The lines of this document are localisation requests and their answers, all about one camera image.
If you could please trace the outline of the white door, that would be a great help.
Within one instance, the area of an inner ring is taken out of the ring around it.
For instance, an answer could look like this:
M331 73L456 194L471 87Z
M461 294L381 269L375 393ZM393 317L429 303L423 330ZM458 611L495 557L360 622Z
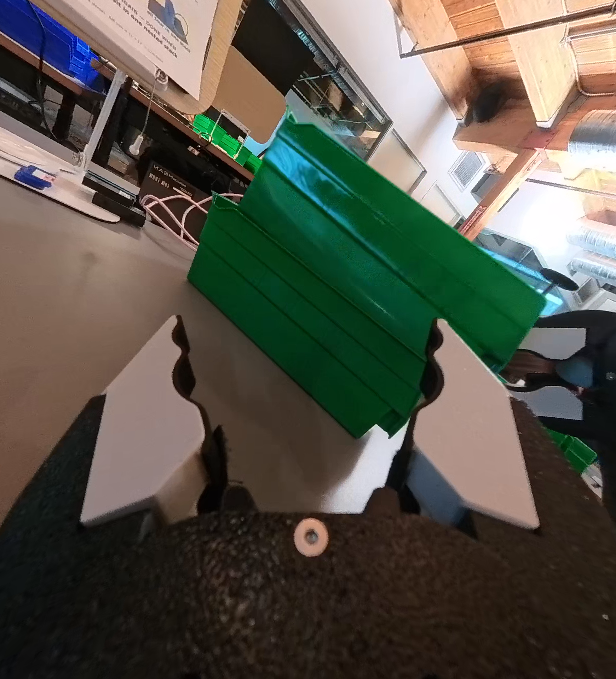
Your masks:
M419 202L426 210L451 227L456 227L463 221L461 211L449 199L437 182L426 191Z
M414 194L427 174L414 151L394 128L390 128L377 143L368 164L409 196Z

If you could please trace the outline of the wall vent grille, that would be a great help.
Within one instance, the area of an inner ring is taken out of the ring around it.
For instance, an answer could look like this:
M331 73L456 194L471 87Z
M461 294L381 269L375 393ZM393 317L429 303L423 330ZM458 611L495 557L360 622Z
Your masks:
M465 191L482 176L487 166L486 156L476 151L463 151L448 171L459 191Z

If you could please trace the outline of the black wall screen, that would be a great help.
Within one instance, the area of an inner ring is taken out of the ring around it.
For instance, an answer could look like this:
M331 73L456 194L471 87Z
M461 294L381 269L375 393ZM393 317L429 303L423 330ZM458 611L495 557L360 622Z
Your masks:
M335 73L281 1L246 1L232 46L283 95L299 81Z

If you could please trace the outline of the small green bin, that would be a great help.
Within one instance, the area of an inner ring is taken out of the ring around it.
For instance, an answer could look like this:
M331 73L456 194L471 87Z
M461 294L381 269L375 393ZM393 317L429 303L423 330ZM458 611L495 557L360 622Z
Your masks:
M228 157L232 158L252 174L255 174L261 167L261 158L252 154L248 147L244 146L240 140L233 138L227 132L222 133L217 146Z

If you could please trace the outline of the stack of blue bins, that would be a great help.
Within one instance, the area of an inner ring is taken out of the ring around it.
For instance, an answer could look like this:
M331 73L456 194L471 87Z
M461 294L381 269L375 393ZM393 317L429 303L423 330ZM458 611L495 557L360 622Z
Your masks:
M103 85L90 46L30 1L0 1L0 32L85 87Z

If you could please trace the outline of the black flat box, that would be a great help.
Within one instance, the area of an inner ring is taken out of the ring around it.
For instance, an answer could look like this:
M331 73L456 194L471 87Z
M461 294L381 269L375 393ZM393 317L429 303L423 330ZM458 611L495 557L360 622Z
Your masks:
M121 221L125 221L136 228L143 228L147 221L145 211L141 207L136 207L133 204L127 205L100 192L93 195L92 204L118 216Z

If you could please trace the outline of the small blue box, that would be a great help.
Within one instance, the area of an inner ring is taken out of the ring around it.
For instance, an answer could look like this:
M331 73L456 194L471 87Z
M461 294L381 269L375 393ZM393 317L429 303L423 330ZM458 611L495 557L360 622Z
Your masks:
M51 188L57 179L57 173L51 173L36 165L21 166L14 174L14 180L38 191Z

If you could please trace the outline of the white round disc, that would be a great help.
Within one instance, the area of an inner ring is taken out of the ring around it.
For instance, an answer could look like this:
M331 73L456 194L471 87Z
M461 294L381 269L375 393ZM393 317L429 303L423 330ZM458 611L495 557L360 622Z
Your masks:
M39 152L38 147L33 147L19 137L15 137L5 130L0 129L0 153L10 156L25 158L33 157Z

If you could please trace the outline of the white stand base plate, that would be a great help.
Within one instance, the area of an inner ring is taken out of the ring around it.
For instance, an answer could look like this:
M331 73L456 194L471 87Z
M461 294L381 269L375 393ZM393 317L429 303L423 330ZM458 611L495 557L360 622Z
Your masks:
M61 174L58 175L51 187L36 190L15 179L15 172L19 165L0 157L1 179L102 223L117 224L119 222L118 216L92 203L94 191L82 184L81 176L77 174L74 153L71 150L48 139L43 134L27 127L2 111L0 111L0 132L25 145L39 149L44 155L52 157L61 169Z

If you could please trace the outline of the wooden post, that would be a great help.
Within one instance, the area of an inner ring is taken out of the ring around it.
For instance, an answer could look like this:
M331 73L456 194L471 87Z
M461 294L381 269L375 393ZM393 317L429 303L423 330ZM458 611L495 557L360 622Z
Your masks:
M520 186L541 165L541 162L541 150L527 149L521 151L508 165L507 169L499 175L496 183L487 191L478 206L458 228L458 232L466 239L474 241L489 226L493 218L513 197Z

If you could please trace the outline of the instruction poster board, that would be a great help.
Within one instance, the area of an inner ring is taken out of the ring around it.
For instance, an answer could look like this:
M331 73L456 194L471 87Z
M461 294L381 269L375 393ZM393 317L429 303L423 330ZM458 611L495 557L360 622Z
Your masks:
M179 112L215 99L241 1L34 1L116 70Z

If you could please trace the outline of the wooden workbench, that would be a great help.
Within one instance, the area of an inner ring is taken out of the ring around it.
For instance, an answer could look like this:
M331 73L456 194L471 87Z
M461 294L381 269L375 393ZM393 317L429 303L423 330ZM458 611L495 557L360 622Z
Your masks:
M229 157L224 151L204 140L181 115L174 115L167 106L153 100L150 113L149 93L144 93L141 88L132 86L128 94L128 103L125 107L124 118L127 123L138 131L143 129L147 121L145 133L150 140L169 146L173 150L183 147L184 153L189 157L208 157L218 166L225 166L225 172L236 177L244 185L253 180L253 173L244 168L236 160Z
M75 112L92 114L99 99L98 91L0 31L0 111L76 150Z

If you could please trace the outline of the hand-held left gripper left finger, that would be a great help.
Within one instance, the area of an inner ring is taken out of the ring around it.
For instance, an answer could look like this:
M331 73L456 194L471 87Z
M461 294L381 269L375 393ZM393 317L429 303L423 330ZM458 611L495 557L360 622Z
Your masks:
M105 389L80 514L84 527L150 511L167 524L216 505L227 477L221 428L192 399L181 316L171 316Z

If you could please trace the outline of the black cardboard box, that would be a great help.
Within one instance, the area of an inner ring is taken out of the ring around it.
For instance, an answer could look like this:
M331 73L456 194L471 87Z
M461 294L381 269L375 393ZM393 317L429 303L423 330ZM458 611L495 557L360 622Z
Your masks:
M152 162L140 187L139 205L151 223L196 251L213 196Z

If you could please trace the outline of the green bins clear case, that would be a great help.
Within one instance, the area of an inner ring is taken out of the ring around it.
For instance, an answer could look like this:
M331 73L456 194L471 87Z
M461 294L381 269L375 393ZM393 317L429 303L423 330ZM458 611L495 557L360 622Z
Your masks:
M227 111L220 112L213 109L209 112L197 114L192 122L192 128L202 139L220 148L238 148L244 144L248 131Z

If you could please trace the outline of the black disc stand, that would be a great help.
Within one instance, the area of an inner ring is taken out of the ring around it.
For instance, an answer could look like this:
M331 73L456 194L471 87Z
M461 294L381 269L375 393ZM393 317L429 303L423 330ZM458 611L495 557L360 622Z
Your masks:
M539 271L539 275L545 282L544 287L540 292L542 296L546 296L548 293L551 293L556 289L560 289L561 291L567 291L571 293L575 293L580 289L579 284L577 284L569 276L566 276L565 274L560 273L557 270L550 268L541 268Z

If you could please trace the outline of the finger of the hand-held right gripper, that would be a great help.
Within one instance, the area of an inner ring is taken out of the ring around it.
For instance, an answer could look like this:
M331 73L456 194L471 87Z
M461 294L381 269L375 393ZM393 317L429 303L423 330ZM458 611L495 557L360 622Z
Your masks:
M540 356L574 356L586 346L587 329L533 327L522 342L522 350Z
M584 420L584 403L565 386L542 386L537 389L510 388L510 396L524 403L539 418Z

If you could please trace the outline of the brown cardboard panel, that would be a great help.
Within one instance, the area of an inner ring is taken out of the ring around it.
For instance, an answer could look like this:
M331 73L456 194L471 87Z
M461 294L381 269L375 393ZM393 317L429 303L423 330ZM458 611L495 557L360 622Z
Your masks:
M258 143L271 140L287 110L285 96L235 47L230 47L212 107L249 132Z

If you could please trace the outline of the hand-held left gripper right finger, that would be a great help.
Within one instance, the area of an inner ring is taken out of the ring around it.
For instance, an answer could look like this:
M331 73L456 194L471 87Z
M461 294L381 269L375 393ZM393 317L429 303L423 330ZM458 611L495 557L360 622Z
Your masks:
M387 487L445 526L476 513L538 530L510 396L444 319L431 326L421 386Z

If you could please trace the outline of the metal air duct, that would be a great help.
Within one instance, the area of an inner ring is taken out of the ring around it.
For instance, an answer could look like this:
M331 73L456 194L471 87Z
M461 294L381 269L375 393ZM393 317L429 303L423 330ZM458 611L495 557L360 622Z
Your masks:
M616 111L595 110L575 125L567 150L577 155L616 154Z
M584 274L616 286L616 227L581 219L567 235L578 251L570 260L570 272Z

